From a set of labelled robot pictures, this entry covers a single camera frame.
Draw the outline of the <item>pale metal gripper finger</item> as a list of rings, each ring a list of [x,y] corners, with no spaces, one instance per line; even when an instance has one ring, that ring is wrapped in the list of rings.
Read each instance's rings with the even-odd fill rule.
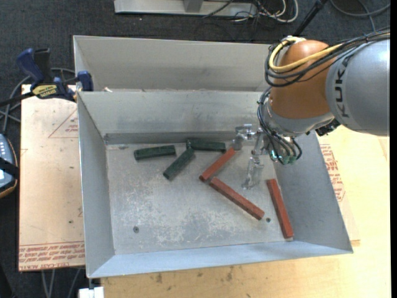
[[[254,160],[253,163],[253,186],[256,186],[260,183],[262,170],[264,169],[264,165],[260,160]]]
[[[249,162],[246,179],[242,184],[243,189],[250,189],[253,187],[253,185],[254,185],[254,170],[255,170],[254,163]]]

